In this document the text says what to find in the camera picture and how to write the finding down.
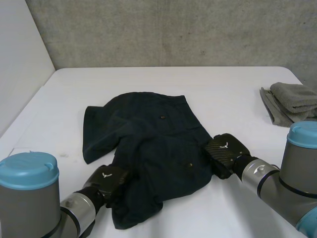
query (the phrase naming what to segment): white logo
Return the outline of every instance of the white logo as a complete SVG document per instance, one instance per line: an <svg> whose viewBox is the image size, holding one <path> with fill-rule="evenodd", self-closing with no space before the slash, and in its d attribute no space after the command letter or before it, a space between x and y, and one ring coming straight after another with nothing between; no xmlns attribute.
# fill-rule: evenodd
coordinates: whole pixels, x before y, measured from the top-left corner
<svg viewBox="0 0 317 238"><path fill-rule="evenodd" d="M219 148L226 148L226 149L228 149L228 142L227 142L227 144L226 144L225 146L220 146Z"/></svg>
<svg viewBox="0 0 317 238"><path fill-rule="evenodd" d="M104 173L103 173L103 176L104 176L104 179L106 178L106 177L109 177L109 176L111 176L112 174L109 174L109 175L105 175Z"/></svg>

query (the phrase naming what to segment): concrete wall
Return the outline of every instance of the concrete wall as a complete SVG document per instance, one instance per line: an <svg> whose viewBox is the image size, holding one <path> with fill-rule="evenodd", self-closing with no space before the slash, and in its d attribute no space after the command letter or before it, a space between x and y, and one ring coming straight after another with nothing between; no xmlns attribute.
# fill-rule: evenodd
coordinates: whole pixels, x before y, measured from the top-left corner
<svg viewBox="0 0 317 238"><path fill-rule="evenodd" d="M57 69L275 65L316 82L316 0L26 2Z"/></svg>
<svg viewBox="0 0 317 238"><path fill-rule="evenodd" d="M0 0L0 137L54 71L25 1Z"/></svg>

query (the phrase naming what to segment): gray wall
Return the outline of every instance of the gray wall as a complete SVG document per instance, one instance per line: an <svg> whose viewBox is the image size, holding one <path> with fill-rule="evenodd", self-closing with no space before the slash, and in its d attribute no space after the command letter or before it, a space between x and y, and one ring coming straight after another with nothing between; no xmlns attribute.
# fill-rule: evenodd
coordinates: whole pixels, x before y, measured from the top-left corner
<svg viewBox="0 0 317 238"><path fill-rule="evenodd" d="M26 0L56 69L275 65L317 85L317 0Z"/></svg>

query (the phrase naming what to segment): shirt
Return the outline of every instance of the shirt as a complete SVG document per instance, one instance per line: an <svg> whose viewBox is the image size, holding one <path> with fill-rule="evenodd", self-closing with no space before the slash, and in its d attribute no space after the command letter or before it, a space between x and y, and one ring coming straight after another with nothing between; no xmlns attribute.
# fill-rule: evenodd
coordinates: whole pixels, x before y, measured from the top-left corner
<svg viewBox="0 0 317 238"><path fill-rule="evenodd" d="M151 92L119 95L85 111L83 156L87 164L117 147L111 165L132 179L110 205L117 229L147 220L163 202L190 195L210 182L210 135L184 96Z"/></svg>

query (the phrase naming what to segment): white wall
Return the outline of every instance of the white wall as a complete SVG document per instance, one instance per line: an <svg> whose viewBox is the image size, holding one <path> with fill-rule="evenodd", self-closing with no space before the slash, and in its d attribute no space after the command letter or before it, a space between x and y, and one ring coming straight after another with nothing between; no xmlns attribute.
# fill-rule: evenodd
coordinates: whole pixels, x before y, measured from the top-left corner
<svg viewBox="0 0 317 238"><path fill-rule="evenodd" d="M24 0L0 0L0 137L55 69Z"/></svg>

